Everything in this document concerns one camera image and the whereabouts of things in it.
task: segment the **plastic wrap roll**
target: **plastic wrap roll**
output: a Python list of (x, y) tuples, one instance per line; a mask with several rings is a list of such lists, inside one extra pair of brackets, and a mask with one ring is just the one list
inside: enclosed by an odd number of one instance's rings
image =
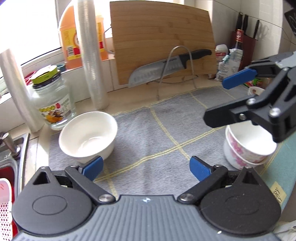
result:
[(97, 110), (108, 106), (104, 86), (102, 61), (96, 31), (96, 16), (93, 0), (74, 0), (74, 15), (77, 38), (84, 66), (86, 82), (94, 107)]
[(22, 70), (10, 49), (0, 54), (0, 68), (7, 88), (25, 123), (32, 133), (39, 131), (44, 121), (30, 101)]

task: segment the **wire stand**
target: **wire stand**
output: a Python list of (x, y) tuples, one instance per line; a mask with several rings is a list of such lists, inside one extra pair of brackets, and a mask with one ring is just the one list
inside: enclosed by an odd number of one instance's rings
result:
[[(160, 80), (159, 80), (159, 85), (158, 85), (158, 88), (157, 88), (157, 94), (156, 94), (156, 98), (157, 98), (157, 100), (160, 100), (160, 98), (159, 98), (159, 89), (160, 89), (160, 85), (161, 85), (161, 83), (165, 83), (165, 84), (176, 84), (176, 83), (163, 82), (163, 77), (164, 77), (163, 74), (165, 73), (165, 71), (166, 71), (166, 69), (167, 69), (167, 67), (168, 67), (168, 63), (169, 63), (169, 61), (170, 61), (170, 58), (171, 58), (171, 56), (172, 56), (172, 53), (173, 53), (177, 48), (180, 48), (180, 47), (185, 48), (185, 49), (188, 51), (188, 53), (189, 53), (190, 63), (191, 63), (191, 71), (192, 71), (192, 79), (190, 79), (190, 80), (192, 80), (193, 85), (194, 85), (194, 88), (196, 89), (196, 85), (195, 85), (194, 79), (195, 79), (196, 77), (198, 77), (198, 76), (194, 74), (193, 61), (192, 61), (192, 55), (191, 55), (191, 52), (190, 52), (190, 50), (189, 50), (187, 47), (185, 47), (185, 46), (182, 46), (182, 45), (180, 45), (180, 46), (176, 46), (176, 47), (174, 47), (174, 48), (170, 51), (170, 53), (169, 53), (169, 55), (168, 55), (168, 60), (166, 61), (165, 66), (164, 66), (164, 68), (163, 68), (163, 71), (162, 71), (162, 73), (161, 73), (161, 78), (160, 78)], [(185, 77), (183, 77), (183, 78), (182, 78), (182, 81), (179, 82), (179, 83), (185, 83), (185, 82), (189, 81), (189, 80), (184, 81), (184, 79), (185, 79)]]

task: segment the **orange plastic jug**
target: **orange plastic jug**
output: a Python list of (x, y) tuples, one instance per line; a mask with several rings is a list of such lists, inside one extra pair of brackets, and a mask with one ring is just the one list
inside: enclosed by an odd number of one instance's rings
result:
[[(100, 49), (100, 55), (102, 60), (108, 59), (108, 53), (103, 46), (103, 17), (96, 16), (98, 45)], [(64, 10), (60, 22), (59, 22), (59, 37), (65, 57), (65, 63), (67, 69), (79, 68), (82, 66), (81, 54), (79, 50), (79, 43), (77, 39), (74, 6), (70, 2)]]

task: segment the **pink plastic colander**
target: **pink plastic colander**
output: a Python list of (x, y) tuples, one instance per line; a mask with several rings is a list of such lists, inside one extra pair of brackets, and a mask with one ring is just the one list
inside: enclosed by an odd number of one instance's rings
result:
[(6, 178), (0, 178), (0, 241), (10, 241), (13, 237), (11, 207), (11, 184)]

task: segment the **glass jar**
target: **glass jar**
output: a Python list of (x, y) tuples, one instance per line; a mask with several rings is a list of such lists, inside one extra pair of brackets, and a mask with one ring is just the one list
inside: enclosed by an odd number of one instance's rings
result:
[(38, 70), (32, 77), (32, 101), (53, 130), (61, 130), (76, 114), (68, 86), (56, 65)]

